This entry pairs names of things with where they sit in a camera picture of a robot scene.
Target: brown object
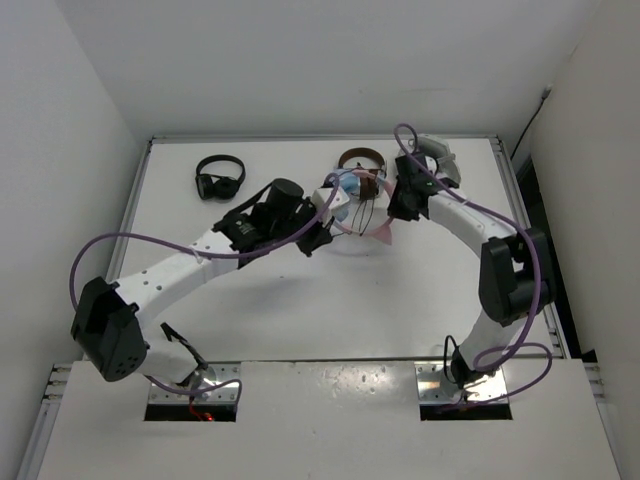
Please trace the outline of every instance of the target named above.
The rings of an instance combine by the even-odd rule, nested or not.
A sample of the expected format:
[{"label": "brown object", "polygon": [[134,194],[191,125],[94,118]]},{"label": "brown object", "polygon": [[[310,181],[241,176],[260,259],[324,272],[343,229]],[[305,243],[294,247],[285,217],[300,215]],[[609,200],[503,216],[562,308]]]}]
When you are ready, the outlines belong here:
[{"label": "brown object", "polygon": [[[379,168],[362,168],[369,173],[372,173],[376,177],[378,173],[383,172],[386,173],[387,164],[384,161],[384,157],[380,155],[380,153],[376,152],[372,148],[366,147],[357,147],[352,148],[351,150],[347,150],[342,154],[340,160],[338,160],[338,168],[344,168],[345,163],[347,163],[352,158],[368,158],[369,160],[374,161],[378,164]],[[360,200],[371,200],[376,198],[378,195],[378,182],[375,178],[361,178],[360,179]]]}]

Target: white wall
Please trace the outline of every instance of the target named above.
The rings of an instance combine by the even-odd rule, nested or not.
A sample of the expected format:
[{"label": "white wall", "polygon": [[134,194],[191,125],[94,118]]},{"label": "white wall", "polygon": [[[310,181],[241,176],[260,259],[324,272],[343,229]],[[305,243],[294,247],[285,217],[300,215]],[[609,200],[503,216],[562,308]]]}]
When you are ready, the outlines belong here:
[{"label": "white wall", "polygon": [[534,133],[583,347],[595,347],[625,478],[640,478],[640,3],[603,0]]},{"label": "white wall", "polygon": [[[79,354],[69,266],[117,228],[142,145],[53,0],[0,10],[0,478],[12,479],[51,364]],[[107,259],[91,255],[80,280]]]},{"label": "white wall", "polygon": [[513,145],[598,0],[57,0],[129,125],[499,133]]}]

